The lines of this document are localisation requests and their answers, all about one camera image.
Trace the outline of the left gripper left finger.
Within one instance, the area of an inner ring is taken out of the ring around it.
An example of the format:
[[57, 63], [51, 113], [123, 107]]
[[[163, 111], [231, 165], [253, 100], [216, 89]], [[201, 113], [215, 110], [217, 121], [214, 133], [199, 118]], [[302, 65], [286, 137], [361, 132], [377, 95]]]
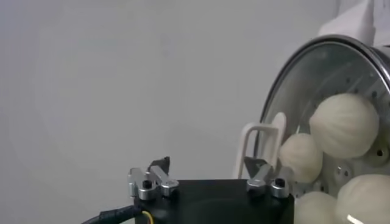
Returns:
[[169, 176], [170, 157], [153, 160], [144, 172], [134, 167], [128, 173], [129, 195], [140, 200], [154, 200], [157, 195], [171, 198], [179, 189], [179, 182]]

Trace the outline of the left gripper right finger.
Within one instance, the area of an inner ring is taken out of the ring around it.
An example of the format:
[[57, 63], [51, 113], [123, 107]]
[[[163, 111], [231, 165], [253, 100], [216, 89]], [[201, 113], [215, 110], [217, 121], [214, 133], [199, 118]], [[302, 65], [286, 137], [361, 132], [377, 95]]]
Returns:
[[287, 198], [290, 195], [290, 168], [280, 166], [274, 169], [263, 159], [244, 157], [244, 165], [250, 178], [247, 191], [263, 195], [267, 191], [275, 198]]

